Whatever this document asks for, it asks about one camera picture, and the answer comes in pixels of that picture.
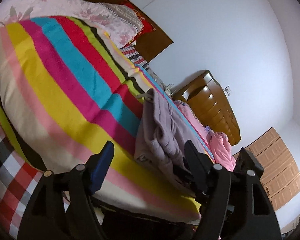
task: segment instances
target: leaf print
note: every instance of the leaf print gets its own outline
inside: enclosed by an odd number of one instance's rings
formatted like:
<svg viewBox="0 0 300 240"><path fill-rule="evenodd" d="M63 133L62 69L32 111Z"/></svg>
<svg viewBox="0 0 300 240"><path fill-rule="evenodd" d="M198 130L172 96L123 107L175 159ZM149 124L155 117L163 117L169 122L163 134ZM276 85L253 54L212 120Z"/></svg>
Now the leaf print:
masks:
<svg viewBox="0 0 300 240"><path fill-rule="evenodd" d="M17 17L16 9L12 5L10 8L10 17Z"/></svg>
<svg viewBox="0 0 300 240"><path fill-rule="evenodd" d="M30 7L28 10L25 11L25 13L23 15L23 18L21 20L23 21L23 20L30 19L30 14L32 13L32 11L33 11L33 6Z"/></svg>

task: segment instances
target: brown headboard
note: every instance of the brown headboard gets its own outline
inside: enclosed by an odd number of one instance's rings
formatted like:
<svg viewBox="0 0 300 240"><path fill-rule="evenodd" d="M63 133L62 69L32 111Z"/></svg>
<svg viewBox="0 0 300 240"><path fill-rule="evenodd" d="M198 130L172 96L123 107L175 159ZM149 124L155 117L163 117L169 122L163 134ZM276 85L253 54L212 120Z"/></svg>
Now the brown headboard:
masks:
<svg viewBox="0 0 300 240"><path fill-rule="evenodd" d="M209 70L174 93L173 100L186 102L203 125L210 126L215 132L224 132L231 145L241 140L229 101Z"/></svg>
<svg viewBox="0 0 300 240"><path fill-rule="evenodd" d="M106 2L120 4L123 0L87 0L89 2ZM140 55L148 62L154 59L160 52L167 48L173 41L168 37L167 34L147 15L145 15L139 8L140 14L150 22L154 27L155 31L151 33L145 33L137 39L136 50Z"/></svg>

